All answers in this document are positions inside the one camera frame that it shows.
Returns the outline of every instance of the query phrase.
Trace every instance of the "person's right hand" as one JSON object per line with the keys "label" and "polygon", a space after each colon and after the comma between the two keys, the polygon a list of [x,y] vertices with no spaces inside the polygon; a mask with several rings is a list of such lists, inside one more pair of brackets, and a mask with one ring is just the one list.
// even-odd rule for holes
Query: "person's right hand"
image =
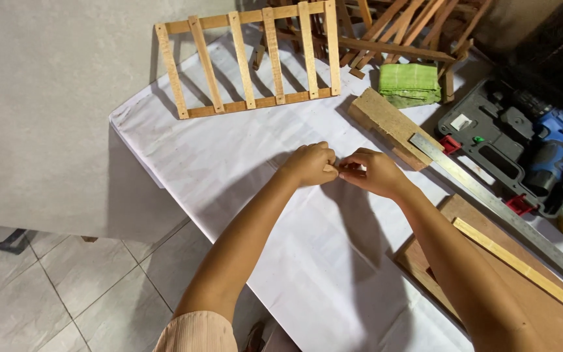
{"label": "person's right hand", "polygon": [[375,150],[359,148],[339,166],[341,179],[378,196],[396,199],[414,187],[389,156]]}

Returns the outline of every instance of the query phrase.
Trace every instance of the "green towel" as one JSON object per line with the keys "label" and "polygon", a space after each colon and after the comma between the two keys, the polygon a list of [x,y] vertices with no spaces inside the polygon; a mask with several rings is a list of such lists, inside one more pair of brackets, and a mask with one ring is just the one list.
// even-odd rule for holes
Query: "green towel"
{"label": "green towel", "polygon": [[417,63],[382,65],[379,94],[398,109],[438,102],[438,69],[435,65]]}

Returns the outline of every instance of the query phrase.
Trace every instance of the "sleeve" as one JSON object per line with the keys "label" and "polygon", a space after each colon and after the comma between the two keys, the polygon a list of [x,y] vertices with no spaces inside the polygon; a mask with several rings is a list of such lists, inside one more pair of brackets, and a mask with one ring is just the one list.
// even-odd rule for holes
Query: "sleeve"
{"label": "sleeve", "polygon": [[211,311],[186,313],[162,331],[153,352],[238,352],[231,323]]}

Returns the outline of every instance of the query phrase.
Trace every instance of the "blue drill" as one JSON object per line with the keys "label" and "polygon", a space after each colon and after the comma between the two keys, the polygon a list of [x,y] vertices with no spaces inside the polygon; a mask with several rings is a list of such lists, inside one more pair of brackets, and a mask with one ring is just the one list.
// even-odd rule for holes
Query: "blue drill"
{"label": "blue drill", "polygon": [[539,150],[533,157],[523,183],[536,196],[544,197],[562,179],[563,110],[546,105],[543,109],[538,109],[535,115],[542,115],[534,120],[534,130],[541,144],[538,145]]}

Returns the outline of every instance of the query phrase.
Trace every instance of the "metal ruler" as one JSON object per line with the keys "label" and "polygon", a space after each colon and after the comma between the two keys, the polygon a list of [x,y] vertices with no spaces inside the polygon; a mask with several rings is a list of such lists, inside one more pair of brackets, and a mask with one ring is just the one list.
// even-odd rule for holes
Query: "metal ruler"
{"label": "metal ruler", "polygon": [[500,217],[500,225],[518,241],[527,246],[540,259],[555,269],[563,276],[563,253],[535,228],[508,208],[499,198],[473,178],[471,174],[462,169],[450,157],[434,147],[425,137],[415,133],[410,139],[418,149],[429,156],[436,164],[440,165],[453,178],[458,180],[466,189],[486,204]]}

